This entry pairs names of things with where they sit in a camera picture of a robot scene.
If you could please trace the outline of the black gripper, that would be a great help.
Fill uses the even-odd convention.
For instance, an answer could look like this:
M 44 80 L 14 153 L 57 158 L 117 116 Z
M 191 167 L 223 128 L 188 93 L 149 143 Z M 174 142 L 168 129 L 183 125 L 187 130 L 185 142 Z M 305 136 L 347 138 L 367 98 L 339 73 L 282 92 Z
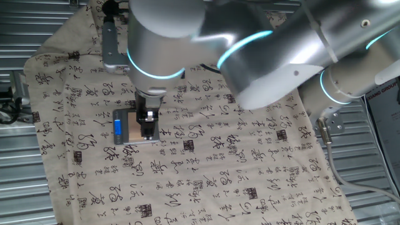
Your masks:
M 154 136 L 154 123 L 159 119 L 162 100 L 162 95 L 135 92 L 136 121 L 141 124 L 141 136 L 145 140 L 151 140 Z

